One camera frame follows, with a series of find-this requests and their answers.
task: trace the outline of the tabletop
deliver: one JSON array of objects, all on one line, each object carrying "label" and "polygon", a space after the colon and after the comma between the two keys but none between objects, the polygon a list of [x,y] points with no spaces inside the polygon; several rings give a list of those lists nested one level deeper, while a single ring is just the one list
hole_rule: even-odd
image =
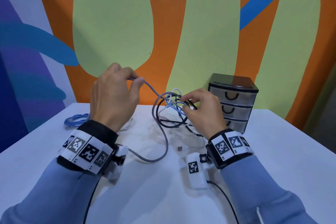
[{"label": "tabletop", "polygon": [[[151,108],[138,105],[133,125],[119,133],[117,142],[154,159],[164,153],[165,141],[151,116]],[[63,121],[86,112],[89,104],[74,103],[0,153],[0,215],[29,193],[48,163],[57,156],[70,133]],[[177,152],[177,147],[187,145],[190,151],[204,153],[203,139],[184,127],[165,131],[170,143],[165,158],[144,163],[129,152],[115,185],[101,179],[87,224],[235,223],[229,204],[218,189],[193,190],[187,170],[180,168],[184,156]],[[269,110],[252,111],[244,137],[274,180],[296,193],[312,218],[318,223],[334,223],[334,153]],[[228,193],[219,171],[212,169],[209,173],[210,179]]]}]

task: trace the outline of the painted wall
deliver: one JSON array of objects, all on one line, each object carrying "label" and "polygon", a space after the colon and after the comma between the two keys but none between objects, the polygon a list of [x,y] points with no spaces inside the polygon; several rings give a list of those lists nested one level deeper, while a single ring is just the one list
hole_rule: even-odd
[{"label": "painted wall", "polygon": [[[248,76],[260,89],[255,108],[302,129],[336,61],[335,0],[1,1],[0,51],[31,129],[42,120],[29,101],[44,119],[89,102],[112,62],[158,92],[203,87],[214,72]],[[141,89],[142,104],[155,98]]]}]

